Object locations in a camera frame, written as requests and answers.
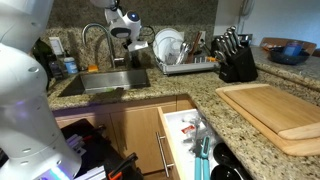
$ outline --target cabinet door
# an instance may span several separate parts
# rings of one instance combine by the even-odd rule
[[[176,105],[167,105],[167,112],[176,111]],[[163,169],[156,132],[159,132],[157,107],[111,113],[119,152],[127,157],[135,152],[138,156],[136,166],[142,173]]]
[[[90,124],[92,124],[93,127],[99,127],[100,125],[104,125],[106,127],[106,130],[104,131],[103,137],[106,139],[109,139],[111,141],[111,146],[118,151],[118,143],[116,140],[116,136],[113,130],[113,125],[110,119],[109,114],[103,114],[103,115],[94,115],[94,116],[85,116],[81,118],[86,118]],[[77,122],[81,118],[63,118],[59,117],[57,118],[57,123],[60,128],[63,128],[65,126],[68,126],[69,124],[72,124],[74,122]]]

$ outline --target knife block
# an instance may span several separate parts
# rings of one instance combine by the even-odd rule
[[[221,64],[219,78],[226,83],[249,82],[258,77],[250,47],[240,49],[237,54],[227,57],[227,63]]]

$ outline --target open drawer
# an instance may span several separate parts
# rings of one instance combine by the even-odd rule
[[[196,109],[164,114],[162,108],[159,107],[158,112],[160,132],[157,133],[157,139],[167,175],[169,175],[168,168],[170,167],[170,174],[172,174],[171,179],[193,180],[195,157],[194,154],[189,151],[193,144],[192,142],[182,142],[187,138],[187,136],[181,131],[182,129],[190,126],[190,123],[183,122],[182,119],[186,116],[201,117],[201,115]],[[200,125],[200,130],[205,128],[203,124],[202,126]],[[222,141],[215,133],[211,133],[211,135],[215,136],[214,138],[210,137],[212,139],[211,146]],[[217,165],[217,163],[212,159],[214,158],[211,148],[209,153],[210,172],[213,167]]]

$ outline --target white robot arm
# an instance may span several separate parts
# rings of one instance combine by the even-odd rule
[[[44,32],[53,0],[0,0],[0,179],[73,179],[81,158],[50,111],[42,66],[29,52]]]
[[[148,47],[146,41],[139,41],[141,20],[139,15],[128,11],[124,16],[119,9],[120,0],[90,0],[97,7],[105,9],[105,17],[109,24],[110,33],[117,38],[129,38],[131,44],[128,50],[135,51]]]

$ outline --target kitchen sink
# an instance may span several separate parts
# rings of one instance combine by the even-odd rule
[[[150,83],[145,69],[81,74],[75,77],[59,97],[109,92],[116,88],[128,90],[149,86]]]

